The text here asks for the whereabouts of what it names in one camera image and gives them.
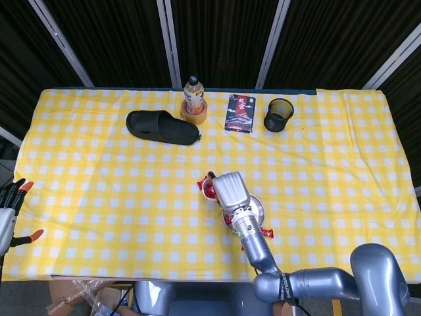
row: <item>metal pole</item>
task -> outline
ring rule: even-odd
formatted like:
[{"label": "metal pole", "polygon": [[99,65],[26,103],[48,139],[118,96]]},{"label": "metal pole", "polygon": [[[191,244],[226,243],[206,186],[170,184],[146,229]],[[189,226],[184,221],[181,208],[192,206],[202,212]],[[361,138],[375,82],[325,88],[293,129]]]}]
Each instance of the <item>metal pole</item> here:
[{"label": "metal pole", "polygon": [[28,0],[85,87],[94,87],[85,68],[42,0]]},{"label": "metal pole", "polygon": [[20,140],[19,138],[17,138],[15,135],[7,132],[3,127],[0,127],[0,135],[2,135],[2,137],[6,138],[8,141],[10,141],[10,143],[20,147],[22,145],[22,140]]},{"label": "metal pole", "polygon": [[405,41],[395,50],[379,70],[367,81],[363,89],[379,88],[395,70],[414,52],[421,44],[421,23],[408,35]]},{"label": "metal pole", "polygon": [[164,0],[157,0],[157,6],[172,87],[181,88],[182,81],[180,66],[178,64],[177,43],[174,31],[174,21],[172,19],[171,2],[167,0],[165,2]]},{"label": "metal pole", "polygon": [[276,8],[272,28],[270,29],[268,43],[264,51],[262,64],[260,66],[259,76],[257,77],[256,89],[262,89],[266,76],[268,75],[269,67],[275,53],[276,45],[278,44],[279,35],[281,34],[282,26],[284,25],[285,17],[287,16],[290,0],[279,0]]}]

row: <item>book cover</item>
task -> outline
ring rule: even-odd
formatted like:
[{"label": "book cover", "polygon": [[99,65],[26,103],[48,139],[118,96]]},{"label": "book cover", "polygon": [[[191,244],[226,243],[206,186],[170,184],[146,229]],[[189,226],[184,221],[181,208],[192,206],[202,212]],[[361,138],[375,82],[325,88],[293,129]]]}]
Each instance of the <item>book cover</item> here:
[{"label": "book cover", "polygon": [[230,95],[226,110],[225,129],[237,132],[251,133],[255,115],[255,97],[245,95]]}]

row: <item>black slipper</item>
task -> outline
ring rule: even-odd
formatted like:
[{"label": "black slipper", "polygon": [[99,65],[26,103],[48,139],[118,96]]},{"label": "black slipper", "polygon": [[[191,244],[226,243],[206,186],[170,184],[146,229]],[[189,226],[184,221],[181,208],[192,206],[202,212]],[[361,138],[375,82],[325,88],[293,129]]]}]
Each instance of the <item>black slipper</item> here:
[{"label": "black slipper", "polygon": [[143,140],[191,145],[201,135],[196,125],[174,118],[167,111],[133,111],[126,119],[127,129]]}]

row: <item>table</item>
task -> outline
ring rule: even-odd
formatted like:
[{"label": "table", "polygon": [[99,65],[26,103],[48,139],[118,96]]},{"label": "table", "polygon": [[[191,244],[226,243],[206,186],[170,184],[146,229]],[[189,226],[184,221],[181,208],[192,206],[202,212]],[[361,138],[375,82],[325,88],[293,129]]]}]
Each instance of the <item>table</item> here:
[{"label": "table", "polygon": [[[225,131],[230,93],[206,92],[203,137],[180,146],[135,138],[125,120],[137,109],[178,117],[182,92],[45,90],[14,174],[35,182],[16,236],[45,233],[9,250],[4,278],[252,280],[239,238],[196,185],[213,170],[240,171],[261,199],[283,271],[350,271],[352,250],[377,242],[420,282],[421,215],[384,95],[243,94],[257,98],[252,134]],[[275,97],[295,107],[278,134],[263,126]]]}]

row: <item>tape roll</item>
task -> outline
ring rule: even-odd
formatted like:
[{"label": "tape roll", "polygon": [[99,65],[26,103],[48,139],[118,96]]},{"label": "tape roll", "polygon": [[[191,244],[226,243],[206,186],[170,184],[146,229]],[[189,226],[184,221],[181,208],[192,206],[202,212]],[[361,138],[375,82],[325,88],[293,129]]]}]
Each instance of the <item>tape roll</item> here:
[{"label": "tape roll", "polygon": [[206,121],[207,115],[208,115],[208,104],[206,103],[205,99],[203,99],[203,104],[205,106],[205,108],[203,109],[203,111],[197,115],[191,115],[189,113],[187,113],[187,102],[184,100],[182,103],[182,110],[181,110],[181,114],[182,117],[190,122],[193,123],[194,125],[199,125],[202,124],[203,122]]}]

